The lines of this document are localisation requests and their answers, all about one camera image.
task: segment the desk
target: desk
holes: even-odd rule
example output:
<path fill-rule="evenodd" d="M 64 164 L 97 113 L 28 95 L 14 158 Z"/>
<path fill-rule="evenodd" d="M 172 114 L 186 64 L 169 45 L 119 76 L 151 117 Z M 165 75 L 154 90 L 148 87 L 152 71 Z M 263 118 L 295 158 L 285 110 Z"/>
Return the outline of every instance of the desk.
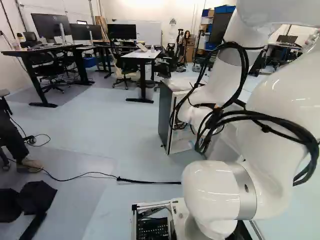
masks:
<path fill-rule="evenodd" d="M 76 66 L 78 68 L 78 73 L 80 75 L 81 80 L 75 80 L 73 81 L 74 84 L 78 85 L 88 85 L 94 84 L 94 81 L 88 80 L 87 71 L 84 65 L 84 60 L 82 58 L 82 53 L 88 50 L 94 50 L 94 55 L 97 57 L 96 53 L 99 51 L 100 60 L 102 62 L 103 70 L 106 71 L 106 62 L 104 58 L 104 51 L 99 46 L 81 46 L 77 47 L 73 50 L 73 56 L 76 63 Z"/>
<path fill-rule="evenodd" d="M 155 59 L 161 51 L 157 50 L 151 52 L 148 50 L 146 52 L 142 50 L 136 50 L 130 52 L 126 55 L 123 55 L 121 58 L 124 61 L 134 61 L 140 65 L 140 88 L 141 88 L 141 97 L 142 98 L 127 98 L 128 102 L 139 102 L 139 103 L 149 103 L 153 104 L 154 101 L 146 99 L 146 63 L 151 61 L 151 80 L 155 80 Z"/>
<path fill-rule="evenodd" d="M 30 79 L 33 83 L 33 86 L 36 90 L 36 92 L 38 93 L 40 99 L 42 102 L 30 102 L 29 105 L 30 106 L 38 106 L 38 107 L 46 107 L 46 108 L 56 108 L 58 105 L 53 104 L 53 103 L 49 103 L 44 92 L 41 89 L 41 85 L 39 83 L 39 80 L 36 76 L 36 73 L 34 71 L 32 62 L 29 60 L 30 56 L 33 54 L 39 54 L 39 53 L 47 53 L 47 52 L 56 52 L 56 51 L 60 51 L 60 50 L 68 50 L 68 51 L 72 51 L 73 53 L 75 53 L 75 49 L 77 47 L 82 47 L 82 44 L 70 44 L 70 45 L 58 45 L 58 46 L 53 46 L 53 47 L 47 47 L 47 48 L 41 48 L 41 49 L 34 49 L 34 50 L 10 50 L 10 51 L 2 51 L 1 53 L 5 56 L 11 56 L 11 57 L 17 57 L 17 58 L 21 58 L 25 68 L 30 76 Z M 81 64 L 78 65 L 78 63 L 76 62 L 76 67 L 78 68 L 78 71 L 82 71 L 80 70 L 81 68 Z M 86 81 L 87 79 L 82 78 L 83 76 L 81 76 L 81 83 L 83 85 L 87 85 Z"/>

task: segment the black office chair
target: black office chair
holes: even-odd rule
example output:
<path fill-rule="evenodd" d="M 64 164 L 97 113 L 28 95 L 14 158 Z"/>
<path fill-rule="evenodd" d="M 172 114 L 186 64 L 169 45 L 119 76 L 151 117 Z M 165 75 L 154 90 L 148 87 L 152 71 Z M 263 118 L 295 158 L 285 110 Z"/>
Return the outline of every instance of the black office chair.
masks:
<path fill-rule="evenodd" d="M 138 74 L 138 65 L 135 63 L 124 62 L 119 51 L 117 51 L 115 48 L 112 49 L 113 51 L 110 51 L 110 55 L 115 64 L 114 67 L 116 76 L 116 81 L 112 84 L 112 88 L 124 83 L 125 89 L 128 90 L 128 83 L 135 82 L 132 78 L 136 78 L 137 80 L 140 78 L 140 75 Z"/>
<path fill-rule="evenodd" d="M 64 68 L 64 71 L 68 77 L 69 77 L 69 73 L 76 72 L 74 70 L 76 67 L 69 68 L 76 62 L 76 60 L 73 55 L 68 55 L 68 51 L 61 50 L 61 51 L 56 51 L 53 54 L 54 54 L 54 58 L 59 63 L 59 65 Z"/>
<path fill-rule="evenodd" d="M 161 60 L 158 60 L 158 62 L 154 65 L 154 72 L 158 73 L 157 75 L 164 79 L 171 78 L 172 57 L 169 57 L 165 52 L 161 52 L 158 55 L 158 58 L 160 58 Z M 154 87 L 154 91 L 156 92 L 160 87 L 159 85 L 161 84 L 161 82 L 155 82 L 155 83 L 157 84 L 157 86 Z"/>
<path fill-rule="evenodd" d="M 33 69 L 36 76 L 41 77 L 40 82 L 44 79 L 49 80 L 49 84 L 42 87 L 44 93 L 49 92 L 51 89 L 64 93 L 64 90 L 60 87 L 68 86 L 69 84 L 55 79 L 58 75 L 65 73 L 65 68 L 53 55 L 49 52 L 41 52 L 32 55 L 30 60 L 32 65 L 36 66 Z"/>

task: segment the desk leg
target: desk leg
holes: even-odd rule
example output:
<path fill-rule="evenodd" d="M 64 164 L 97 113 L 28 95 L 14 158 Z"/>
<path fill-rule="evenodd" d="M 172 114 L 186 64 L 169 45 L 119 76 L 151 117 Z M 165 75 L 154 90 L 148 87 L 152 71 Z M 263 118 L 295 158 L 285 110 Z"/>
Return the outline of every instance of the desk leg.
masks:
<path fill-rule="evenodd" d="M 95 49 L 95 51 L 99 52 L 100 61 L 102 63 L 102 67 L 103 67 L 103 69 L 101 70 L 97 65 L 98 70 L 95 70 L 95 71 L 96 72 L 107 72 L 104 48 L 98 47 Z"/>
<path fill-rule="evenodd" d="M 84 65 L 84 60 L 82 58 L 82 51 L 79 50 L 73 50 L 73 56 L 75 59 L 76 68 L 78 69 L 78 73 L 80 75 L 81 80 L 75 80 L 72 83 L 77 85 L 86 85 L 90 86 L 94 84 L 94 81 L 88 80 L 87 71 Z"/>
<path fill-rule="evenodd" d="M 113 72 L 111 71 L 111 63 L 110 63 L 110 55 L 109 55 L 109 49 L 105 50 L 105 55 L 106 55 L 106 61 L 108 63 L 108 74 L 106 76 L 104 76 L 105 79 L 107 79 L 108 77 L 111 76 L 111 74 L 113 74 Z"/>
<path fill-rule="evenodd" d="M 141 88 L 141 98 L 127 98 L 126 101 L 153 104 L 154 101 L 146 99 L 146 63 L 145 62 L 142 62 L 140 64 L 140 88 Z"/>
<path fill-rule="evenodd" d="M 27 70 L 27 72 L 29 74 L 29 77 L 30 77 L 30 79 L 31 79 L 31 81 L 33 83 L 33 86 L 34 86 L 36 92 L 38 93 L 38 95 L 39 95 L 39 97 L 40 97 L 40 99 L 42 101 L 42 102 L 30 102 L 29 105 L 30 106 L 37 106 L 37 107 L 46 107 L 46 108 L 56 108 L 56 107 L 58 107 L 58 105 L 48 102 L 44 92 L 41 89 L 41 85 L 40 85 L 40 83 L 38 81 L 38 78 L 37 78 L 37 76 L 35 74 L 35 71 L 34 71 L 34 69 L 32 67 L 32 63 L 29 61 L 28 57 L 23 57 L 22 61 L 23 61 L 24 65 L 25 65 L 25 68 L 26 68 L 26 70 Z"/>
<path fill-rule="evenodd" d="M 151 80 L 155 81 L 155 60 L 151 60 Z"/>

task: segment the whiteboard on wall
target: whiteboard on wall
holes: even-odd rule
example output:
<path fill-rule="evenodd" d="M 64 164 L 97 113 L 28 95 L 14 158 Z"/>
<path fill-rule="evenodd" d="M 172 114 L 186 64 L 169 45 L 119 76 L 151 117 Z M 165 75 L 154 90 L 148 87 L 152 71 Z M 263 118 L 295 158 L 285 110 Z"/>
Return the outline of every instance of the whiteboard on wall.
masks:
<path fill-rule="evenodd" d="M 160 21 L 116 20 L 109 21 L 109 24 L 135 24 L 138 41 L 145 41 L 146 45 L 162 45 Z"/>

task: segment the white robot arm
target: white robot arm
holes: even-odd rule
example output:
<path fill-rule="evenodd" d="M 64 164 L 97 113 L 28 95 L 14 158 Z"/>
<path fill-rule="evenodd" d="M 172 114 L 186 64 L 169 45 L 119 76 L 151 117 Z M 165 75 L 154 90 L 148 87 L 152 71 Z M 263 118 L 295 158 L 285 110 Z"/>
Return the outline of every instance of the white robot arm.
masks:
<path fill-rule="evenodd" d="M 320 2 L 314 0 L 238 0 L 224 40 L 251 48 L 247 49 L 251 66 L 260 52 L 254 48 L 267 45 L 279 24 L 319 27 L 318 9 Z M 317 149 L 314 146 L 315 138 L 320 137 L 319 45 L 261 82 L 246 104 L 247 111 L 288 120 L 304 128 L 309 133 L 307 138 L 313 141 L 313 158 L 319 156 L 318 145 Z M 240 84 L 242 67 L 238 55 L 232 48 L 218 53 L 208 84 L 195 89 L 179 109 L 180 121 L 201 131 L 206 124 L 204 117 L 213 110 L 195 105 L 215 103 L 221 107 L 231 98 Z M 237 220 L 271 218 L 289 205 L 295 173 L 310 148 L 288 139 L 297 138 L 297 134 L 283 125 L 265 120 L 261 123 L 288 137 L 264 132 L 251 120 L 241 121 L 237 140 L 246 161 L 196 161 L 183 172 L 186 206 L 208 238 L 224 239 L 233 232 Z"/>

